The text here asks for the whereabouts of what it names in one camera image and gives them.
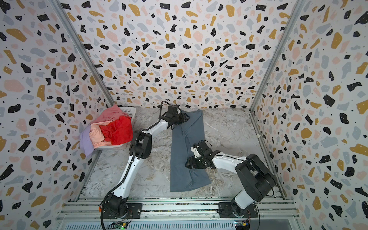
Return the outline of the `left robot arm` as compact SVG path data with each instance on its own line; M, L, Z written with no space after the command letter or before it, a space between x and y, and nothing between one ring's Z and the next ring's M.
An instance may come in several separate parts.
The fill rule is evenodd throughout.
M104 216L113 218L126 216L128 213L127 200L132 184L145 159L151 154L153 137L189 120L189 116L182 111L179 105L171 105L167 101L162 103L168 104L167 111L163 113L160 108L159 119L153 125L134 132L129 147L127 166L119 183L105 195L100 204L101 219Z

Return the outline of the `grey t-shirt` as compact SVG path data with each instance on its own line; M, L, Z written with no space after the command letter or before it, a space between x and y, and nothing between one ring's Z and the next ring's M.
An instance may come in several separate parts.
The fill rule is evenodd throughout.
M189 120L172 130L170 191L186 192L211 184L204 169L188 169L187 158L193 157L191 147L205 139L203 111L186 112Z

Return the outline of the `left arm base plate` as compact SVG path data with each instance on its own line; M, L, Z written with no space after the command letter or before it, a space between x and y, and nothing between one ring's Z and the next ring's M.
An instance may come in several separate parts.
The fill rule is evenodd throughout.
M105 204L100 219L139 219L142 206L142 203Z

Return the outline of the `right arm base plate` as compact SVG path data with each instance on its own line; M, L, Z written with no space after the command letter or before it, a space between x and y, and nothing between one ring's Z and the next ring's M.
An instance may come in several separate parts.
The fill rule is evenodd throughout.
M220 218L257 218L259 216L254 203L242 209L235 202L220 202L217 213Z

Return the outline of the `white laundry basket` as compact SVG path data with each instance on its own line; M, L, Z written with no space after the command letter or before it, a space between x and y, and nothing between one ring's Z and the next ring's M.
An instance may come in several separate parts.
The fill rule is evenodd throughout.
M134 124L134 118L135 118L135 114L136 114L136 109L135 108L132 108L132 107L120 107L120 109L123 112L127 113L131 117L131 123L132 123L132 129L133 129L133 124ZM110 122L112 122L112 121L99 122L99 123L95 123L95 124L96 125L107 125ZM110 144L108 146L101 146L101 147L96 148L96 149L102 150L102 149L120 148L120 147L126 146L128 143L121 144L121 145L116 145L116 146L113 146L113 145Z

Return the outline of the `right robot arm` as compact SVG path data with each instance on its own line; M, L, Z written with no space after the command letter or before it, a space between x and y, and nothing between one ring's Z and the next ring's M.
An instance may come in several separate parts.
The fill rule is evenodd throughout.
M185 167L188 169L223 169L238 175L242 191L235 196L226 208L220 208L218 213L225 217L238 218L250 213L249 207L262 201L273 191L277 180L268 167L255 155L236 157L222 151L192 149L194 156L187 158Z

